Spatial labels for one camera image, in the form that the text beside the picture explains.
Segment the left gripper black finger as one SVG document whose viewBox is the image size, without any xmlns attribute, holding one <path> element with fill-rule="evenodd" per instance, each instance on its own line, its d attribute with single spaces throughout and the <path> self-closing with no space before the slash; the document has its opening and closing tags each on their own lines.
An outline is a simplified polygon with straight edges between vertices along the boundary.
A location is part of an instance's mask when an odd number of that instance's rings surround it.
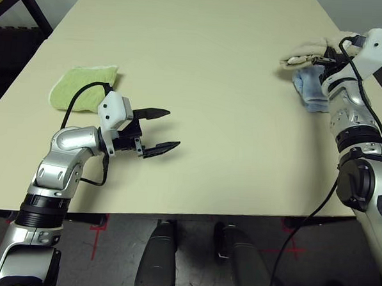
<svg viewBox="0 0 382 286">
<path fill-rule="evenodd" d="M 152 148 L 144 148 L 142 157 L 144 159 L 149 157 L 155 157 L 159 155 L 163 155 L 171 150 L 173 150 L 175 147 L 180 145 L 180 141 L 169 141 L 157 144 L 156 146 Z"/>
<path fill-rule="evenodd" d="M 133 119 L 146 119 L 146 120 L 152 120 L 161 118 L 163 116 L 169 115 L 170 112 L 167 109 L 158 109 L 155 107 L 150 107 L 146 109 L 135 109 L 133 111 Z"/>
</svg>

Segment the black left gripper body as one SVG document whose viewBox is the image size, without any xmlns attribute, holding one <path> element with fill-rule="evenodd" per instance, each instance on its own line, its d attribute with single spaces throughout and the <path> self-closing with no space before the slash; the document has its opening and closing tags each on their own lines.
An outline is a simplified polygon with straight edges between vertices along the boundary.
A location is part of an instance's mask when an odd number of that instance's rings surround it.
<svg viewBox="0 0 382 286">
<path fill-rule="evenodd" d="M 118 136 L 112 141 L 115 150 L 133 150 L 138 156 L 143 156 L 141 144 L 141 125 L 138 119 L 133 119 L 124 129 L 118 131 Z"/>
</svg>

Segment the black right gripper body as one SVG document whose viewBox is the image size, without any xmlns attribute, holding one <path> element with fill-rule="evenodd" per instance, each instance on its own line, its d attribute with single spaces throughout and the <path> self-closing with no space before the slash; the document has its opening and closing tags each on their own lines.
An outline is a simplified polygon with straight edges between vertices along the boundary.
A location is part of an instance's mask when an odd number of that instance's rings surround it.
<svg viewBox="0 0 382 286">
<path fill-rule="evenodd" d="M 345 67 L 346 57 L 340 52 L 336 52 L 332 47 L 326 49 L 324 57 L 333 60 L 333 62 L 324 65 L 323 76 L 329 77 Z"/>
</svg>

